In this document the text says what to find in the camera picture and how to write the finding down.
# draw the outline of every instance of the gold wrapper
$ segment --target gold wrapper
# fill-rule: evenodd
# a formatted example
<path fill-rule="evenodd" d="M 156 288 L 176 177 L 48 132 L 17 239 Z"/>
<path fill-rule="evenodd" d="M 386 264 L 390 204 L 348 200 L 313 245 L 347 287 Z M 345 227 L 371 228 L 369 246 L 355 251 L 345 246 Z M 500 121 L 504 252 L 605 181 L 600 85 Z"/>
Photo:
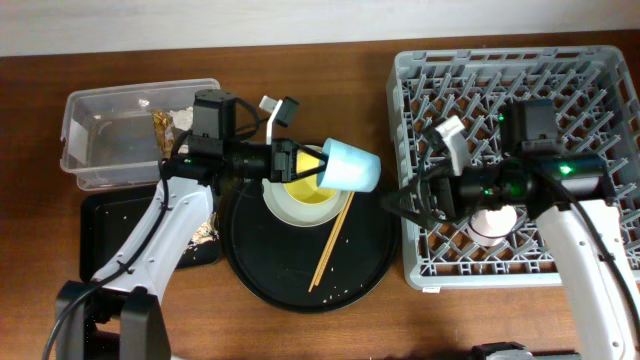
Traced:
<path fill-rule="evenodd" d="M 156 139 L 158 140 L 158 147 L 162 151 L 164 157 L 171 156 L 171 148 L 173 147 L 173 121 L 171 116 L 162 110 L 154 110 L 151 112 L 153 115 L 153 127 L 156 130 Z"/>

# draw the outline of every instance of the black round tray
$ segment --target black round tray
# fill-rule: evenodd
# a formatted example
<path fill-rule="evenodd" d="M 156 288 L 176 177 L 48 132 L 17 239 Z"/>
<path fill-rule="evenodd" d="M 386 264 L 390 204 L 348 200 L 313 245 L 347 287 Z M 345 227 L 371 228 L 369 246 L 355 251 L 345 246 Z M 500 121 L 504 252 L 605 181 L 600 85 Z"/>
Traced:
<path fill-rule="evenodd" d="M 400 239 L 399 219 L 380 207 L 379 192 L 356 193 L 320 285 L 308 292 L 335 218 L 301 228 L 276 218 L 260 181 L 240 184 L 222 218 L 229 263 L 256 296 L 279 308 L 320 313 L 354 303 L 391 265 Z"/>

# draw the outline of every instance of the green light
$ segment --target green light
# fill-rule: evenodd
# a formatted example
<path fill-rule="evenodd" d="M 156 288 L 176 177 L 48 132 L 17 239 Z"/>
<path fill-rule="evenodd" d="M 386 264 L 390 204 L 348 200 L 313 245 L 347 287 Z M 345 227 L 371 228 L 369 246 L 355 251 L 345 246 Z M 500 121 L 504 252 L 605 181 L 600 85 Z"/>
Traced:
<path fill-rule="evenodd" d="M 560 173 L 562 175 L 569 175 L 569 173 L 571 173 L 572 171 L 573 171 L 573 169 L 568 165 L 561 165 L 560 166 Z"/>

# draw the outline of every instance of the yellow bowl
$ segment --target yellow bowl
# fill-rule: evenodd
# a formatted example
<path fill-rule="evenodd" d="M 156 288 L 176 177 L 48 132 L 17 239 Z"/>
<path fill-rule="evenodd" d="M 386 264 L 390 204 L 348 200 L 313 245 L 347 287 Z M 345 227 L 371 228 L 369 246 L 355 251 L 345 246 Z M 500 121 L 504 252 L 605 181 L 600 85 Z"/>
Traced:
<path fill-rule="evenodd" d="M 321 148 L 317 146 L 310 146 L 314 150 L 322 151 Z M 320 160 L 315 157 L 298 151 L 298 159 L 296 163 L 296 172 L 301 173 L 303 171 L 307 171 L 313 168 L 316 168 L 320 165 Z M 304 179 L 300 179 L 298 181 L 290 182 L 284 184 L 284 188 L 287 190 L 289 195 L 297 201 L 307 204 L 307 205 L 319 205 L 326 201 L 329 201 L 332 197 L 335 196 L 336 191 L 333 189 L 322 189 L 316 185 L 318 176 L 311 175 L 307 176 Z"/>

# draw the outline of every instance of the light blue cup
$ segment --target light blue cup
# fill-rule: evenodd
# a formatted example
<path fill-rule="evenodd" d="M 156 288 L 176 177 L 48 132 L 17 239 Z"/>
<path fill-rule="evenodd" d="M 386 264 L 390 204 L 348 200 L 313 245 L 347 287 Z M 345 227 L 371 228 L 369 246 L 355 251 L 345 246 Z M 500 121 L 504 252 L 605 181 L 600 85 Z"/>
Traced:
<path fill-rule="evenodd" d="M 322 153 L 329 157 L 327 169 L 318 174 L 321 188 L 371 192 L 380 180 L 380 158 L 334 139 L 327 139 Z"/>

